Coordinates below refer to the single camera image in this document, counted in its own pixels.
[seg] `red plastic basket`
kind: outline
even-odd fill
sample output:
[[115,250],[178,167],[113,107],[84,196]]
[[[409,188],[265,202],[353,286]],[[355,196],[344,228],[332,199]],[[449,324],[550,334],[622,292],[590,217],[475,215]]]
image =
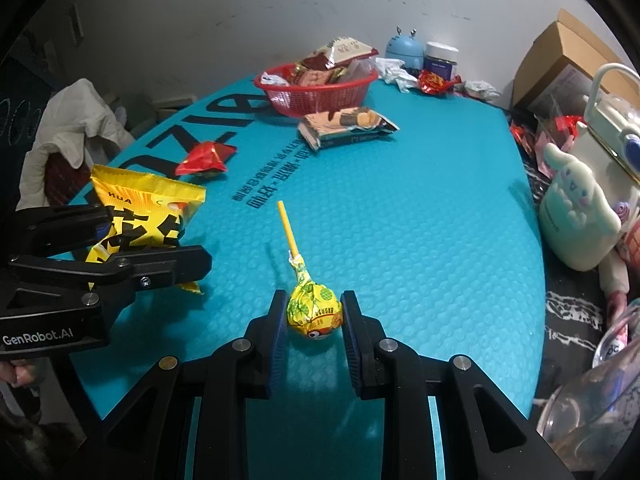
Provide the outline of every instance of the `red plastic basket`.
[[[266,70],[266,73],[286,78],[294,66],[293,63],[280,65]],[[283,115],[302,117],[316,112],[360,106],[369,85],[378,78],[378,72],[372,68],[366,79],[318,86],[263,85],[260,83],[261,76],[260,73],[255,77],[254,85],[264,90],[273,107]]]

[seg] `human hand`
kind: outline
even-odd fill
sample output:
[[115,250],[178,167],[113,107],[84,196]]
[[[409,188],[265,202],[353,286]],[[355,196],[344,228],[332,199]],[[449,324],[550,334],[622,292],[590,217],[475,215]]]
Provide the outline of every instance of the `human hand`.
[[39,378],[38,372],[37,361],[26,359],[0,361],[0,380],[11,384],[14,388],[33,384]]

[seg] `white figurine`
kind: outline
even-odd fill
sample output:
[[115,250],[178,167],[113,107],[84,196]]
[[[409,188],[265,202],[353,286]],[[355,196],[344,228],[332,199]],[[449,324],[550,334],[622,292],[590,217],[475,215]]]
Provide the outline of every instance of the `white figurine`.
[[586,164],[553,143],[545,161],[557,173],[540,204],[542,234],[569,267],[593,269],[620,238],[620,218]]

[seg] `dark fabric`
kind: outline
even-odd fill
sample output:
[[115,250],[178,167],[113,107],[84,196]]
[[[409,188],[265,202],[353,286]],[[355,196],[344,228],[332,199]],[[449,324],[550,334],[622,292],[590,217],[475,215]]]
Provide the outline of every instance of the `dark fabric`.
[[68,204],[89,182],[86,164],[74,170],[60,153],[51,153],[44,170],[44,194],[50,205]]
[[[549,179],[523,155],[536,207]],[[536,397],[529,416],[534,424],[553,392],[591,368],[593,352],[603,334],[606,302],[596,269],[578,272],[562,263],[542,241],[546,279],[545,343]]]

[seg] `blue table mat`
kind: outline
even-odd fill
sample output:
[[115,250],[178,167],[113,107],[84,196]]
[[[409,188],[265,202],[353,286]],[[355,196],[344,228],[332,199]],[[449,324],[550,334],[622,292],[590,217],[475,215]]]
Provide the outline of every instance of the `blue table mat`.
[[[292,290],[276,208],[284,200],[313,278],[337,295],[355,290],[364,314],[421,355],[468,354],[527,415],[542,355],[544,269],[526,174],[502,111],[377,81],[365,104],[398,133],[314,154],[299,140],[297,121],[248,108],[264,105],[247,97],[261,95],[239,81],[113,161],[139,171],[157,159],[180,162],[183,129],[198,140],[233,131],[227,142],[238,147],[228,173],[206,184],[206,202],[182,239],[213,256],[204,295],[139,293],[108,347],[72,355],[98,414],[106,416],[157,359],[211,354],[267,312],[276,288]],[[354,396],[340,331],[322,341],[292,332],[287,355],[273,399],[247,406],[251,478],[379,478],[383,405]]]

